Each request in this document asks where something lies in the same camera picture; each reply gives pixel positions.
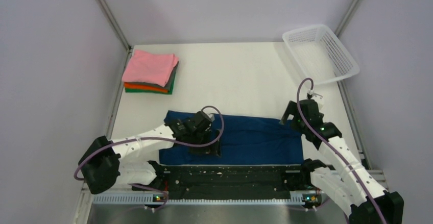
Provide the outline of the blue t-shirt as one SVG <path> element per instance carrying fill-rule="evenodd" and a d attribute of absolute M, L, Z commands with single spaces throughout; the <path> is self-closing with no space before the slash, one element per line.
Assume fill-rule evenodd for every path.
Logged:
<path fill-rule="evenodd" d="M 223 115 L 225 129 L 220 138 L 221 154 L 197 155 L 175 145 L 159 151 L 160 164 L 176 165 L 291 165 L 304 161 L 301 134 L 290 121 Z"/>

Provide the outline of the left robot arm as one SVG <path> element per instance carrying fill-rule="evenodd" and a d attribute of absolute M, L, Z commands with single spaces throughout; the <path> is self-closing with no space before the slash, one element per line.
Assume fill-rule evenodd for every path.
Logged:
<path fill-rule="evenodd" d="M 182 145 L 207 149 L 217 144 L 225 128 L 222 114 L 199 111 L 184 119 L 172 119 L 147 132 L 118 140 L 96 138 L 79 160 L 74 177 L 84 181 L 92 194 L 115 185 L 162 187 L 164 177 L 150 163 L 153 152 Z"/>

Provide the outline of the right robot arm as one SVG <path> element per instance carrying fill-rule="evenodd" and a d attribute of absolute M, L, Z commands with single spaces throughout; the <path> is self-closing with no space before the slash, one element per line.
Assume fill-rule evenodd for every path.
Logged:
<path fill-rule="evenodd" d="M 299 175 L 303 188 L 324 191 L 349 223 L 402 223 L 402 196 L 386 190 L 366 170 L 337 126 L 324 122 L 315 100 L 289 101 L 280 123 L 285 124 L 289 116 L 293 117 L 290 127 L 304 135 L 330 163 L 304 160 Z"/>

